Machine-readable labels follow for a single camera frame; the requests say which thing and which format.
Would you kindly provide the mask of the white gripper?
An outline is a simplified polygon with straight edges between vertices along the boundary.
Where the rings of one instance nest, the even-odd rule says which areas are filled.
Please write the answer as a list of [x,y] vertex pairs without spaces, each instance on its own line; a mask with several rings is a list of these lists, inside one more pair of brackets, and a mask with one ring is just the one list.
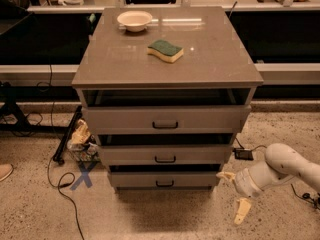
[[249,213],[252,203],[248,198],[257,198],[262,190],[253,181],[249,169],[245,168],[237,174],[232,172],[218,172],[216,177],[234,182],[235,188],[239,194],[247,198],[241,197],[236,200],[237,210],[234,217],[234,223],[240,225]]

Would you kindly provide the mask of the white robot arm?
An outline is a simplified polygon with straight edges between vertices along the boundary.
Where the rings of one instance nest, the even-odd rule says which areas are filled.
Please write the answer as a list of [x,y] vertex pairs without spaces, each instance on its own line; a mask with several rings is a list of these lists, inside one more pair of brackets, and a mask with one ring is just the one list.
[[296,150],[282,143],[269,145],[263,161],[237,173],[219,172],[217,177],[232,182],[240,194],[234,218],[236,225],[244,221],[251,208],[252,199],[271,187],[299,179],[320,192],[320,165],[305,159]]

